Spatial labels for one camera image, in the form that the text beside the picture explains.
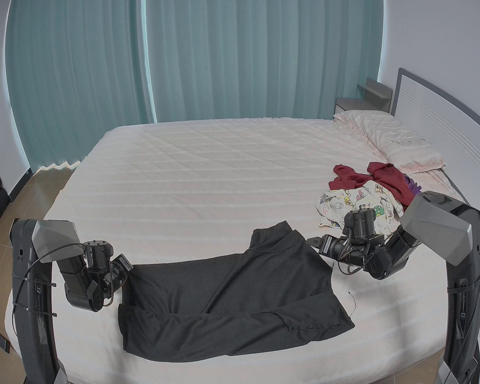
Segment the headboard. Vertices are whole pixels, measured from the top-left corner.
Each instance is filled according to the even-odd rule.
[[[480,209],[480,116],[403,68],[398,70],[391,113],[443,155],[450,182]]]

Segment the white pillow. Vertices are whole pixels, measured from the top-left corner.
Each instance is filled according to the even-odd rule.
[[[387,162],[407,175],[445,166],[441,154],[387,112],[350,110],[334,119],[359,132]]]

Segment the teal curtain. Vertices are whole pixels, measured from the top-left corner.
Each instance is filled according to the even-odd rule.
[[[382,0],[12,0],[6,71],[32,169],[116,126],[330,119],[376,78]]]

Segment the purple garment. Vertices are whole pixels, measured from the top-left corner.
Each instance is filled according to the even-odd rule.
[[[421,185],[417,185],[417,183],[414,182],[405,173],[403,174],[403,176],[405,176],[405,181],[408,184],[408,188],[413,192],[413,194],[415,194],[415,195],[419,194],[421,192]]]

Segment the tiled floor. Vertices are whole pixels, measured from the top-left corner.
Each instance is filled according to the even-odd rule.
[[[12,249],[8,234],[13,219],[43,219],[72,171],[44,170],[33,176],[0,218],[0,334],[6,336],[5,309],[12,289]],[[414,364],[407,369],[383,378],[374,384],[433,384],[441,352]],[[0,350],[0,382],[22,384],[25,373],[22,361],[14,352],[10,355]]]

